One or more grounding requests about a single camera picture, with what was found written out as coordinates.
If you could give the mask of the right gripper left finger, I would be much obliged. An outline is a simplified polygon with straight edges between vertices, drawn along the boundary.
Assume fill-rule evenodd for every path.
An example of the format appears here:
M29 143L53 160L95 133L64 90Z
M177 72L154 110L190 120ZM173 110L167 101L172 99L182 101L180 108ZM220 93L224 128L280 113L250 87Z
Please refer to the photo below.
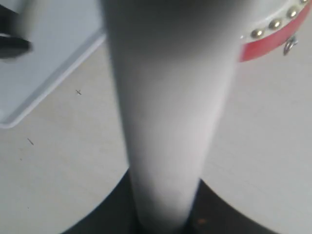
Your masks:
M137 219L129 173L86 217L64 231L65 234L137 234Z

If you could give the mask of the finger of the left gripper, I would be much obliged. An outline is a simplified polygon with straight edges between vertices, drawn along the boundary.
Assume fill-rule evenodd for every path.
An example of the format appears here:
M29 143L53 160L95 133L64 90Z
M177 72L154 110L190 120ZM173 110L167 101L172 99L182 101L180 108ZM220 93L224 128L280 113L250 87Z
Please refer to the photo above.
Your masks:
M31 16L30 4L23 4L19 12L0 6L1 59L16 59L32 50L32 43L28 40Z

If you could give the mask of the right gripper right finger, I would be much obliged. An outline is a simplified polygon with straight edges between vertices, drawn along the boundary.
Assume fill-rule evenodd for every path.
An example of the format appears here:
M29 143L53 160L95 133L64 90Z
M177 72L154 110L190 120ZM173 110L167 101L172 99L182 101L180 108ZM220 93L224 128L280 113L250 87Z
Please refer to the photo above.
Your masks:
M221 199L203 180L190 214L191 234L274 234Z

